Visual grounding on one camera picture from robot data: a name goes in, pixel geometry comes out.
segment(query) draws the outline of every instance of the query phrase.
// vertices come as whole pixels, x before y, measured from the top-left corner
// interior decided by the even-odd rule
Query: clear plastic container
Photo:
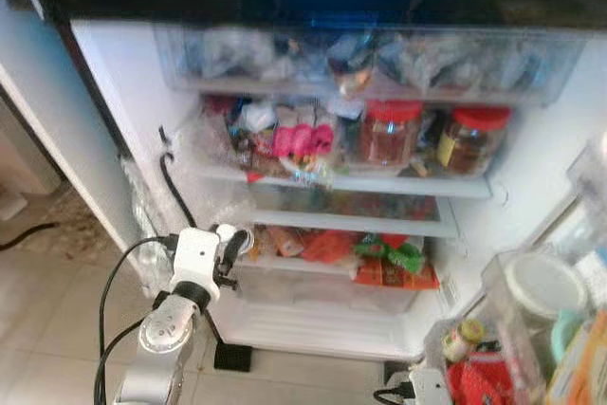
[[[455,108],[441,135],[436,158],[456,175],[482,175],[504,139],[509,108]]]
[[[419,101],[368,101],[360,128],[361,158],[380,165],[408,166],[421,111]]]

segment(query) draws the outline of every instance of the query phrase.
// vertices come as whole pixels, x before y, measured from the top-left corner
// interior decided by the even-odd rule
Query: black cable
[[[107,299],[107,293],[110,290],[110,285],[114,281],[114,277],[116,276],[118,269],[120,268],[122,263],[124,263],[124,260],[126,260],[126,257],[129,255],[129,253],[131,253],[137,247],[142,246],[143,244],[147,244],[149,242],[159,242],[161,244],[164,244],[165,242],[167,242],[167,239],[169,237],[170,236],[146,237],[145,239],[141,239],[140,241],[137,241],[135,244],[133,244],[130,248],[128,248],[122,254],[120,259],[118,260],[118,262],[116,263],[116,265],[114,266],[112,271],[110,272],[110,275],[107,278],[107,282],[105,283],[105,288],[103,289],[103,293],[101,294],[101,300],[100,300],[100,304],[99,304],[99,356],[100,356],[100,358],[103,356],[103,353],[105,352],[105,300]],[[102,403],[105,403],[105,371],[102,367],[101,367],[101,385],[102,385],[102,390],[100,391],[101,400],[102,400]]]
[[[42,230],[50,230],[52,228],[58,228],[61,224],[59,222],[51,222],[51,223],[42,223],[40,225],[36,225],[35,227],[31,227],[29,230],[25,230],[17,237],[8,241],[6,244],[0,244],[0,251],[12,249],[17,244],[25,241],[28,237],[30,237],[34,232],[42,231]]]
[[[173,197],[175,198],[175,201],[179,205],[179,208],[181,208],[181,210],[183,211],[183,214],[185,215],[186,219],[188,220],[188,224],[192,228],[197,228],[196,221],[193,219],[192,213],[188,209],[188,206],[186,205],[185,201],[181,197],[181,193],[179,193],[179,190],[177,189],[173,180],[171,179],[171,175],[169,175],[169,171],[167,170],[167,163],[166,163],[167,158],[170,158],[172,162],[175,161],[175,157],[173,156],[173,154],[171,154],[170,152],[165,152],[162,155],[162,157],[160,158],[160,171],[162,172],[162,175],[164,176],[164,180],[167,183],[167,187],[169,187],[169,190],[171,191],[171,194],[173,195]]]
[[[139,320],[138,322],[134,322],[129,327],[124,329],[112,341],[110,341],[110,344],[107,345],[107,348],[103,351],[103,354],[99,359],[97,373],[95,374],[95,386],[93,389],[93,403],[95,405],[105,405],[105,363],[107,362],[110,353],[112,353],[112,350],[122,339],[124,339],[131,331],[137,329],[142,322],[143,319]]]

